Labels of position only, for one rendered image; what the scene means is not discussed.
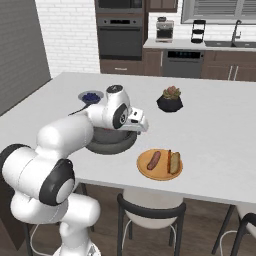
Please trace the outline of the thin black utensil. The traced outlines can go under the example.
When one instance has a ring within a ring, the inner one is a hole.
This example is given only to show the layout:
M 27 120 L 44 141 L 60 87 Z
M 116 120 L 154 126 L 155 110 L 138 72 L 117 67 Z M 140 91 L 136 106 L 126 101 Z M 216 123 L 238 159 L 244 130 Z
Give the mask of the thin black utensil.
M 86 108 L 88 108 L 89 106 L 90 106 L 90 104 L 86 104 L 83 108 L 81 108 L 81 109 L 79 109 L 79 110 L 76 110 L 76 111 L 74 111 L 74 112 L 68 114 L 68 116 L 71 116 L 71 115 L 74 115 L 74 114 L 76 114 L 76 113 L 79 113 L 79 112 L 85 110 Z

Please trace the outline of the large grey bowl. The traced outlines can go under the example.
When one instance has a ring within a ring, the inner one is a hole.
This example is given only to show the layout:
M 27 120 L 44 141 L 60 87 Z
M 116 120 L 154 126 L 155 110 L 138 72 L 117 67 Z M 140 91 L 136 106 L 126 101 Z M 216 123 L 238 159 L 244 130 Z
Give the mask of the large grey bowl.
M 131 148 L 136 139 L 136 131 L 120 131 L 95 127 L 93 139 L 86 148 L 96 154 L 115 155 Z

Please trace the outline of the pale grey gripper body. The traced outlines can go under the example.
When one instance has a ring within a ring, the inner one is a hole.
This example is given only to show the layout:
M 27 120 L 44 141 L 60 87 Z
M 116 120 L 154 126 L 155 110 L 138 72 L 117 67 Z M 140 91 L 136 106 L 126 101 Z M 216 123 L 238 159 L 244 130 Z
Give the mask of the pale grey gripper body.
M 145 116 L 142 116 L 140 120 L 128 119 L 123 125 L 124 130 L 134 132 L 146 132 L 149 128 L 148 120 Z

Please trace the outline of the brown lower cupboards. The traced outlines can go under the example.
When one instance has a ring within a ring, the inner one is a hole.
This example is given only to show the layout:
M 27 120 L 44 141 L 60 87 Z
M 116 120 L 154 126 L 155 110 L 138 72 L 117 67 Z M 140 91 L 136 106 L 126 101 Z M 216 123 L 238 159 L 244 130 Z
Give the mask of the brown lower cupboards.
M 101 60 L 100 71 L 123 75 L 164 75 L 163 51 L 144 49 L 141 61 Z M 206 50 L 203 55 L 201 79 L 256 82 L 256 52 Z

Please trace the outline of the brown sausage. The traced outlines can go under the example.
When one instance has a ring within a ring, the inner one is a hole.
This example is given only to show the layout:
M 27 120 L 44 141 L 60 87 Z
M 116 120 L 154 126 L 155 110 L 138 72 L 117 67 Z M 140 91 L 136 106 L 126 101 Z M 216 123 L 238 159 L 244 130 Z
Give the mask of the brown sausage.
M 150 162 L 148 163 L 147 169 L 148 169 L 148 170 L 153 170 L 153 169 L 156 167 L 156 165 L 158 164 L 158 162 L 159 162 L 159 160 L 160 160 L 160 157 L 161 157 L 161 152 L 160 152 L 160 151 L 156 151 L 156 152 L 153 154 L 153 156 L 152 156 Z

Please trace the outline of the brown upper cupboard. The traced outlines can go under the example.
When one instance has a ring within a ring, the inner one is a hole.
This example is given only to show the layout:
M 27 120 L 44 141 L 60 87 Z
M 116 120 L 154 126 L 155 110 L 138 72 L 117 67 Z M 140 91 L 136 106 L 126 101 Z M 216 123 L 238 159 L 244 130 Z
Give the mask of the brown upper cupboard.
M 146 9 L 148 12 L 169 12 L 176 13 L 178 0 L 147 0 Z

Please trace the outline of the succulent in black pot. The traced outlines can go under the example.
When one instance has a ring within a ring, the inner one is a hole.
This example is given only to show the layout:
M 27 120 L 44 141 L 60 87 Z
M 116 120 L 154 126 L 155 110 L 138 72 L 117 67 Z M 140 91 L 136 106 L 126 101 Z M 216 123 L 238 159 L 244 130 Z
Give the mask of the succulent in black pot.
M 177 112 L 183 107 L 180 95 L 181 91 L 179 88 L 175 86 L 168 87 L 157 100 L 157 105 L 164 112 Z

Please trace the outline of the window with grey blinds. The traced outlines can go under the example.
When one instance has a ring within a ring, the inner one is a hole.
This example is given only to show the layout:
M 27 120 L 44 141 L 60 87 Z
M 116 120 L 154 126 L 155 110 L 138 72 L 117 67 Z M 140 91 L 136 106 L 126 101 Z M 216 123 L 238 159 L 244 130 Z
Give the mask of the window with grey blinds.
M 241 20 L 256 24 L 256 0 L 183 0 L 181 23 L 205 20 L 207 24 L 233 25 Z

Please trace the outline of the orange plate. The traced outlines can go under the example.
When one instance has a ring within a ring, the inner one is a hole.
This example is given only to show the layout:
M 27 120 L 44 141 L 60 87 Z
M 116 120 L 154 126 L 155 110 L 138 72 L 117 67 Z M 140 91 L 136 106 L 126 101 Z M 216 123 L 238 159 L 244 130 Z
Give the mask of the orange plate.
M 153 170 L 148 170 L 147 165 L 150 162 L 153 154 L 156 151 L 161 152 L 161 157 Z M 143 152 L 137 159 L 137 168 L 138 170 L 147 178 L 158 180 L 158 181 L 167 181 L 176 178 L 182 171 L 183 165 L 181 161 L 180 155 L 180 169 L 175 174 L 169 174 L 167 172 L 167 164 L 168 164 L 168 151 L 165 149 L 150 149 Z

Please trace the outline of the small bowl with blue contents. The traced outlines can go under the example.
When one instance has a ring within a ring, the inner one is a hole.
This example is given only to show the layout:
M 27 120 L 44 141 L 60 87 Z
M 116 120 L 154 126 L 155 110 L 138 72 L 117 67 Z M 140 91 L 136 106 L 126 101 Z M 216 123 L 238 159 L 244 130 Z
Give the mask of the small bowl with blue contents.
M 78 95 L 78 98 L 85 104 L 96 104 L 104 97 L 101 91 L 85 91 Z

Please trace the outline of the silver coffee machine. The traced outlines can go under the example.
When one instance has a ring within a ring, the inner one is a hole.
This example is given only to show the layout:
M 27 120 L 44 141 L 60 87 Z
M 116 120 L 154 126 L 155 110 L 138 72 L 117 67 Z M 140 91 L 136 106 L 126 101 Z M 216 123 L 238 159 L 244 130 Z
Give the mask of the silver coffee machine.
M 174 21 L 158 17 L 156 22 L 156 41 L 171 43 L 173 40 Z

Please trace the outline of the dark sink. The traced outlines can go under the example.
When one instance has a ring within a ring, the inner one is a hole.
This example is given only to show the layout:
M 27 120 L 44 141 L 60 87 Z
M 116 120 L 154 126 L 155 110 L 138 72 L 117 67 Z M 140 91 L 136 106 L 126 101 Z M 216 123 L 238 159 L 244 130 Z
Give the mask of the dark sink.
M 204 41 L 206 47 L 256 48 L 256 42 Z

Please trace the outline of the built-in dark microwave oven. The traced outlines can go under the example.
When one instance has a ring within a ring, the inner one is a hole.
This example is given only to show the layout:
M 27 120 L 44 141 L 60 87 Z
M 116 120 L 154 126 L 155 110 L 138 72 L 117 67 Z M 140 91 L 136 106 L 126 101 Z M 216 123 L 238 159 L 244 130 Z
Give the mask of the built-in dark microwave oven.
M 143 0 L 95 0 L 97 13 L 141 13 Z

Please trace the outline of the black tiered stand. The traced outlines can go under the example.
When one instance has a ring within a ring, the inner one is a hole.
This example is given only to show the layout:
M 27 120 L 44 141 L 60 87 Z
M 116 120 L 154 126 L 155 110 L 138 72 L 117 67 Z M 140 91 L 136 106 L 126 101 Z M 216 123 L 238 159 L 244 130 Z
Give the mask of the black tiered stand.
M 200 44 L 204 40 L 206 21 L 194 20 L 191 33 L 191 42 L 194 44 Z

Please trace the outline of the dark dishwasher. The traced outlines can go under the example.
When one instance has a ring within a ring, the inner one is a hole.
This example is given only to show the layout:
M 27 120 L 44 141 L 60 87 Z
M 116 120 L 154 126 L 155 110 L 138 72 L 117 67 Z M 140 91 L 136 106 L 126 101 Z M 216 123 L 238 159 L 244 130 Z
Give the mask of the dark dishwasher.
M 162 74 L 164 77 L 198 79 L 203 59 L 204 52 L 200 50 L 164 50 Z

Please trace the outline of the toasted hot dog bun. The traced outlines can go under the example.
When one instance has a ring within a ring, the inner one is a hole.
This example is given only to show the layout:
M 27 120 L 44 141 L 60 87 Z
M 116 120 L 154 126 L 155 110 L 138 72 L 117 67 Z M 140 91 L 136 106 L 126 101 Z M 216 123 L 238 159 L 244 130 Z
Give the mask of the toasted hot dog bun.
M 180 169 L 180 153 L 168 151 L 168 164 L 167 172 L 169 174 L 175 174 Z

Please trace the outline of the dark tap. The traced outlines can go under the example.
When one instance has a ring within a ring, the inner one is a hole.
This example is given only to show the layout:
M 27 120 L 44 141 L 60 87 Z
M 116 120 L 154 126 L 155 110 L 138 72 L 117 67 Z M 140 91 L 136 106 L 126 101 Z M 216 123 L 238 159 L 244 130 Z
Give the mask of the dark tap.
M 233 31 L 232 38 L 231 38 L 231 47 L 236 47 L 235 40 L 240 39 L 240 37 L 241 37 L 241 32 L 239 35 L 237 34 L 237 27 L 241 24 L 242 24 L 241 20 L 237 20 L 235 23 L 234 31 Z

